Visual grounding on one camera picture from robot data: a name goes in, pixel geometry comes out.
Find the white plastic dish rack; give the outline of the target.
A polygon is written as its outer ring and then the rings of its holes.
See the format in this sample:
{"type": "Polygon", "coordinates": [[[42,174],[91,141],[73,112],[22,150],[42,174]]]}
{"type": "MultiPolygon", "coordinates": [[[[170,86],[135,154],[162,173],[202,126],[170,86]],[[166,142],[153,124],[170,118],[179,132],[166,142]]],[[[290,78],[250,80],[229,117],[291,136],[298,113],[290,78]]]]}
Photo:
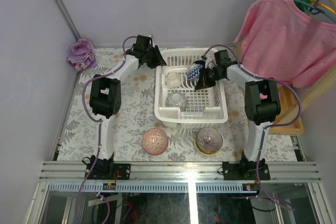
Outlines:
{"type": "Polygon", "coordinates": [[[167,66],[156,68],[154,114],[166,127],[200,129],[215,127],[228,120],[224,82],[203,90],[195,90],[197,81],[187,80],[187,68],[201,60],[206,48],[175,48],[161,51],[167,66]],[[165,85],[165,76],[170,72],[181,75],[182,84],[169,89],[165,85]],[[170,93],[180,92],[186,96],[187,108],[182,112],[177,107],[166,107],[165,100],[170,93]]]}

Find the purple striped bowl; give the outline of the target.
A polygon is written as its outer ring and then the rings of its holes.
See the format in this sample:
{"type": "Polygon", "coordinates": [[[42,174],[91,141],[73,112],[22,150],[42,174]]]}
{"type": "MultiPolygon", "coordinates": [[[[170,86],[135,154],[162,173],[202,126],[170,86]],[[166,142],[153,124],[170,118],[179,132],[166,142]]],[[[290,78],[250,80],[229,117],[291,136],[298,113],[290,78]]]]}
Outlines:
{"type": "Polygon", "coordinates": [[[212,152],[221,148],[223,138],[218,130],[212,127],[204,127],[196,135],[196,144],[202,150],[212,152]]]}

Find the red eye pattern bowl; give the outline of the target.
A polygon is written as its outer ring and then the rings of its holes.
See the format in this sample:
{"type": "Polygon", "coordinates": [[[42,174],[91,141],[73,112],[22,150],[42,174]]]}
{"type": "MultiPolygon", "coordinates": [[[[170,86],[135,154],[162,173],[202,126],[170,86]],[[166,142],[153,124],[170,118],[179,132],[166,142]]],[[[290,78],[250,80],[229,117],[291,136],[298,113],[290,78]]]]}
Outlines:
{"type": "Polygon", "coordinates": [[[169,138],[162,129],[150,129],[142,137],[142,147],[150,155],[161,155],[168,145],[169,138]]]}

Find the blue triangle pattern bowl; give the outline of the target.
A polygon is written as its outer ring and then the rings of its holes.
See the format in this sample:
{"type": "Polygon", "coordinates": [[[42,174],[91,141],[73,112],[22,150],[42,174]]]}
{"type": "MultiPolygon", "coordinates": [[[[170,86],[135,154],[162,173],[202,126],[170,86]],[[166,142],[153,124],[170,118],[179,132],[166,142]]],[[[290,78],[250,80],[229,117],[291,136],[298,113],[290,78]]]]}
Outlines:
{"type": "Polygon", "coordinates": [[[205,61],[204,60],[197,60],[197,61],[195,61],[195,62],[193,62],[193,64],[196,64],[196,65],[205,65],[205,61]]]}

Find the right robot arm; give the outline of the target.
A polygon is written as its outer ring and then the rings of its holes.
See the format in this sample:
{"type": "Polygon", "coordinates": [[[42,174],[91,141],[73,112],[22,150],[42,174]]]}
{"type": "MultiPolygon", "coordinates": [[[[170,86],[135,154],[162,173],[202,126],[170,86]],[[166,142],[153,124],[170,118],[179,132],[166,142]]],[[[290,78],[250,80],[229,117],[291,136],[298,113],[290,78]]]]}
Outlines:
{"type": "Polygon", "coordinates": [[[214,53],[215,63],[212,67],[205,66],[198,78],[195,90],[208,89],[216,82],[227,79],[244,89],[244,108],[249,120],[247,145],[242,154],[245,163],[239,166],[240,175],[251,179],[258,173],[262,148],[268,129],[280,114],[281,106],[277,84],[273,79],[263,79],[246,70],[239,61],[230,59],[228,50],[214,53]]]}

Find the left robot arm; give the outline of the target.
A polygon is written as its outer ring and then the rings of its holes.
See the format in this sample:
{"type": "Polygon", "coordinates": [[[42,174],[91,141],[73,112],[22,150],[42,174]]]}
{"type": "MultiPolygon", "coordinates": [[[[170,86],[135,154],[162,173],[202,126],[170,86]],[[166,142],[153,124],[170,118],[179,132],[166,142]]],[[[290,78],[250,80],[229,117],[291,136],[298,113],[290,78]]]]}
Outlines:
{"type": "Polygon", "coordinates": [[[134,38],[136,41],[130,49],[125,50],[125,46],[122,46],[123,58],[110,72],[95,75],[85,85],[91,85],[89,106],[92,112],[88,111],[85,100],[82,102],[88,116],[98,124],[96,158],[99,159],[109,159],[113,156],[113,144],[108,139],[109,124],[121,108],[122,82],[142,65],[151,69],[167,65],[151,37],[137,35],[134,38]]]}

